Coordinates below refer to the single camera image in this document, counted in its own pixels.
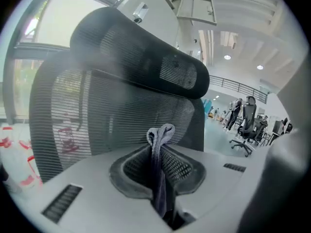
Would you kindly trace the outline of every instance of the headrest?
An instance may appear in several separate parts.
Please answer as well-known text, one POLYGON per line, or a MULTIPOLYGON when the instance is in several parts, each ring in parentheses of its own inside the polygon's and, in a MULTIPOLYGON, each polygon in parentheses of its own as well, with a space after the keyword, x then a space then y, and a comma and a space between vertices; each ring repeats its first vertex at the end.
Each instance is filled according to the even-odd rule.
POLYGON ((70 52, 85 69, 101 70, 125 82, 189 99, 198 99, 208 90, 209 74, 201 61, 158 39, 115 8, 88 14, 71 36, 70 52))
POLYGON ((248 97, 246 97, 246 104, 255 105, 256 99, 253 96, 248 96, 248 97))

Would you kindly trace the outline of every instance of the floor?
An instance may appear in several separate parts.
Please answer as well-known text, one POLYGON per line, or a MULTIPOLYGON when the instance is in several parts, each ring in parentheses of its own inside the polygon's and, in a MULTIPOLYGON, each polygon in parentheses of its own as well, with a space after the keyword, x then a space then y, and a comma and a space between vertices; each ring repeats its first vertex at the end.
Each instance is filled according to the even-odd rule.
MULTIPOLYGON (((205 121, 204 128, 204 151, 245 158, 246 151, 244 148, 235 147, 232 149, 231 146, 237 143, 229 143, 230 140, 236 139, 236 133, 237 130, 234 129, 231 129, 230 132, 225 132, 223 125, 219 121, 208 118, 205 121)), ((255 144, 248 144, 248 146, 254 151, 257 148, 255 144)))

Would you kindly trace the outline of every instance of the railing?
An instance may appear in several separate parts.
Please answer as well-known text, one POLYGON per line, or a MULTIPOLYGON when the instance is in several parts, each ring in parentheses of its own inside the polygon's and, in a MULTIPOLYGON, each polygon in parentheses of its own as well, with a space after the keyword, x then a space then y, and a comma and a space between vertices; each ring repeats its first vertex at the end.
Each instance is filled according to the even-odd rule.
POLYGON ((264 94, 263 92, 258 91, 254 88, 251 88, 242 83, 235 82, 233 80, 223 79, 223 78, 216 77, 216 76, 211 76, 211 75, 209 76, 209 83, 243 93, 247 96, 253 96, 260 102, 267 103, 267 96, 268 96, 267 94, 264 94))

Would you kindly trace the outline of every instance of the ventilation slot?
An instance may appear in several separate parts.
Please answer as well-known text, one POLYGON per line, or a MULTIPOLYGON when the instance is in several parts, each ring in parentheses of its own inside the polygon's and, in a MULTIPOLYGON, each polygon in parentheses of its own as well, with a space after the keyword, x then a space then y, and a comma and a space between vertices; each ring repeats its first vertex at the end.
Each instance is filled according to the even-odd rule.
POLYGON ((239 171, 239 172, 242 172, 242 173, 244 173, 244 171, 246 169, 246 167, 244 167, 244 166, 238 166, 238 165, 230 164, 230 163, 224 164, 224 167, 232 169, 232 170, 235 170, 235 171, 239 171))
POLYGON ((42 212, 42 214, 54 223, 57 223, 81 190, 81 187, 68 185, 42 212))

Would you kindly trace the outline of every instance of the gray cloth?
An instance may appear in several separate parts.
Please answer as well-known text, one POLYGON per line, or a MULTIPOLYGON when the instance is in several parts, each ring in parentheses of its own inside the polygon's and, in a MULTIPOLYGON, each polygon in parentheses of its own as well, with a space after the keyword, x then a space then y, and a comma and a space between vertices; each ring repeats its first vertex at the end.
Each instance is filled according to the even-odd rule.
POLYGON ((167 143, 175 132, 172 124, 164 124, 161 128, 150 128, 147 132, 147 141, 152 147, 151 152, 151 186, 154 195, 153 206, 163 217, 166 213, 165 175, 161 169, 161 146, 167 143))

